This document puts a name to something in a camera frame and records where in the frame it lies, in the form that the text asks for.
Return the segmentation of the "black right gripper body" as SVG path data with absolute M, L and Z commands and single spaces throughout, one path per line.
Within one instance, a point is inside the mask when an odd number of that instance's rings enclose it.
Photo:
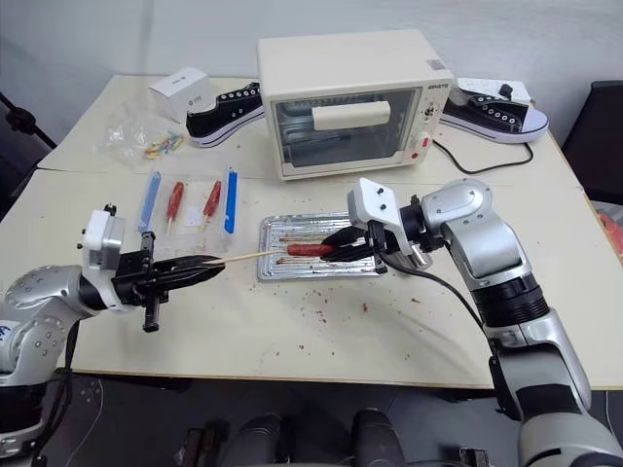
M 384 260 L 386 252 L 385 227 L 379 221 L 369 221 L 367 229 L 367 243 L 373 252 L 375 272 L 387 273 L 387 266 Z

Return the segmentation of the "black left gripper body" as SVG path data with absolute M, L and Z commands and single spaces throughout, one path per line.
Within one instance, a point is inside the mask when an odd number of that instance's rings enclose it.
M 112 279 L 114 290 L 123 305 L 144 308 L 142 329 L 146 333 L 160 329 L 160 306 L 168 302 L 166 275 L 171 272 L 168 261 L 155 262 L 153 232 L 141 235 L 140 248 L 124 253 Z

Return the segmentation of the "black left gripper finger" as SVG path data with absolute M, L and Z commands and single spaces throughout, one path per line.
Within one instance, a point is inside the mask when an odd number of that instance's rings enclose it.
M 220 258 L 209 255 L 189 255 L 161 260 L 155 263 L 156 271 L 190 271 L 220 268 Z
M 224 269 L 224 266 L 175 267 L 158 273 L 157 289 L 168 292 L 191 287 L 212 279 Z

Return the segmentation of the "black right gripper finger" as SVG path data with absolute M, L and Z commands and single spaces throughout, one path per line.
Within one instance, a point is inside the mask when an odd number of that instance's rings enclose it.
M 365 236 L 366 232 L 355 226 L 348 226 L 330 234 L 322 240 L 323 245 L 328 246 L 347 246 L 353 245 L 360 238 Z
M 367 243 L 329 243 L 325 240 L 324 244 L 332 247 L 332 250 L 324 255 L 325 262 L 351 263 L 372 257 L 374 255 L 373 248 Z

